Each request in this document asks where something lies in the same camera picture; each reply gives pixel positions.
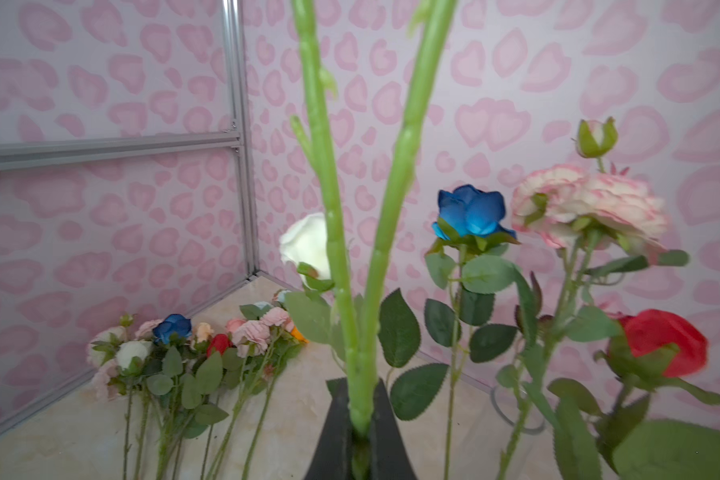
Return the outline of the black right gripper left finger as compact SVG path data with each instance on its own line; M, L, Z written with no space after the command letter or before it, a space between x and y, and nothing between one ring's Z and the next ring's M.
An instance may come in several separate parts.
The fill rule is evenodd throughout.
M305 480L349 480L353 427L346 378L327 381L331 403Z

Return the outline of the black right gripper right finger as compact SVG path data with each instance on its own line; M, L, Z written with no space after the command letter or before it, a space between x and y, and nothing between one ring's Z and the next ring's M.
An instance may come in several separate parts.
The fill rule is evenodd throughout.
M370 478L416 480L383 380L379 380L374 389L373 405L369 433Z

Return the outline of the clear glass vase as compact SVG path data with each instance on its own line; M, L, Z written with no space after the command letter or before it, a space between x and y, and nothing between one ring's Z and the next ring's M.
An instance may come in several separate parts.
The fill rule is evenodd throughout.
M489 446L494 458L490 479L520 479L537 440L546 430L546 420L520 392L497 385L490 393L489 413L494 424Z

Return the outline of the pink orange mixed flower stem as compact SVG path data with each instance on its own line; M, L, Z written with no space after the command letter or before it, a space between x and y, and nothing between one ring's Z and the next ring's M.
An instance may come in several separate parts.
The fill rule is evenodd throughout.
M214 434L208 434L200 474L202 479L221 477L222 464L231 448L232 435L243 409L259 394L265 396L264 404L268 405L278 378L308 344L287 310L286 296L290 292L280 289L270 300L241 306L242 316L228 321L225 326L229 348L223 357L233 365L225 370L222 387L234 395L234 403L216 446L211 444Z

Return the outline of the white rose stem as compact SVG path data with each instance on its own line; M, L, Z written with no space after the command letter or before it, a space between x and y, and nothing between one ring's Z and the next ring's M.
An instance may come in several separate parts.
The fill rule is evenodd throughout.
M322 212L309 214L280 237L281 260L297 268L300 291L286 293L283 302L295 328L308 341L328 345L344 363L346 351L338 300L327 253L327 224Z

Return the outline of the blue rose stem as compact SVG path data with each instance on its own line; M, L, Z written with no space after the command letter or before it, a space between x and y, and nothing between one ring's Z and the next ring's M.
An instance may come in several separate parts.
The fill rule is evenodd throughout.
M480 190L470 184L437 197L438 217L432 225L436 240L425 255L435 285L447 299L428 299L424 304L424 325L431 340L449 351L447 410L443 477L452 476L453 416L456 389L470 354L468 343L475 330L493 316L495 295L473 292L460 279L470 261L510 240L516 233L503 227L506 207L498 191Z

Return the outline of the red rose stem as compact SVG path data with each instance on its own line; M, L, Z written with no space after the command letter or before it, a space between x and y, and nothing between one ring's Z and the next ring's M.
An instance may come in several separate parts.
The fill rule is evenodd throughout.
M720 394L687 381L708 360L707 338L686 319L662 310L610 321L615 333L598 357L621 389L609 410L579 382L559 378L553 451L565 479L720 479L720 430L673 419L649 419L652 397L677 388L707 406Z

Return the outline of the pink rose spray stem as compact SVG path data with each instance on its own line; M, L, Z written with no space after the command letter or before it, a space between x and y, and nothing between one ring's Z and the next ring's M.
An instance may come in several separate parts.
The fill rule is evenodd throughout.
M574 165L556 165L530 174L515 189L511 200L512 225L522 233L539 236L555 249L565 271L554 314L542 319L541 297L530 294L516 309L524 344L512 366L506 368L518 418L504 451L497 478L504 479L514 467L514 454L531 412L548 406L541 392L544 376L564 330L576 317L578 295L591 283L608 276L603 268L591 268L593 254L612 245L625 253L614 271L628 265L640 271L656 264L666 253L660 242L670 221L665 203L649 185L631 179L625 169L606 165L604 157L616 145L619 134L614 118L583 120L574 143L577 154L596 161L590 171Z

